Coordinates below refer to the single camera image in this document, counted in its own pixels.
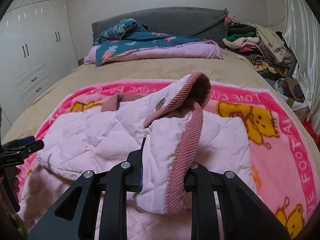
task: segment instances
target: black wire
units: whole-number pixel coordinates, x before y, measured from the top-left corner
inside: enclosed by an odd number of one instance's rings
[[[266,25],[264,27],[273,27],[273,26],[279,25],[279,24],[281,24],[283,22],[284,18],[285,18],[285,16],[282,19],[277,20],[275,23],[270,24],[270,25]]]

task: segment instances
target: mattress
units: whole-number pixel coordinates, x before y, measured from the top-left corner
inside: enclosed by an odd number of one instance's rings
[[[193,72],[203,72],[212,81],[235,84],[251,88],[269,89],[290,113],[301,129],[313,155],[320,175],[320,154],[311,136],[299,122],[290,107],[256,73],[248,63],[229,51],[221,49],[223,60],[203,58],[141,59],[114,62],[95,68],[95,65],[81,65],[75,71],[56,82],[28,107],[14,122],[4,138],[4,143],[16,138],[35,135],[44,120],[67,96],[85,86],[111,82],[120,79],[180,79]]]

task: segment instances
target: yellow bear print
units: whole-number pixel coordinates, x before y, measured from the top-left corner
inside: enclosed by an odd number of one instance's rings
[[[281,222],[281,224],[287,229],[290,238],[293,239],[299,234],[299,232],[304,227],[304,219],[302,217],[303,207],[301,204],[298,204],[287,218],[286,214],[284,213],[284,210],[289,205],[289,203],[289,198],[286,197],[284,200],[283,207],[279,208],[276,211],[275,216]]]
[[[90,108],[94,108],[97,106],[102,106],[102,104],[96,104],[95,102],[90,102],[88,104],[82,104],[79,102],[75,102],[73,106],[71,107],[70,112],[83,112],[85,110],[88,110]]]
[[[263,136],[276,138],[280,136],[280,133],[275,129],[275,119],[272,117],[271,111],[267,109],[219,102],[218,113],[222,117],[240,117],[247,130],[248,138],[268,149],[271,149],[271,145],[264,142]]]

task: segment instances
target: gray headboard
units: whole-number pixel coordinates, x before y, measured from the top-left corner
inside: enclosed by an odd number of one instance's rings
[[[214,10],[196,7],[167,7],[137,11],[112,17],[92,24],[93,40],[99,34],[125,18],[133,18],[148,26],[148,31],[190,36],[216,41],[225,48],[222,39],[227,36],[224,19],[227,9]]]

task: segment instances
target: white curtain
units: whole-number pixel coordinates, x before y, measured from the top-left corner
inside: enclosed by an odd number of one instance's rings
[[[307,116],[320,134],[320,24],[305,0],[286,0],[283,37],[297,58],[293,77],[310,107]]]

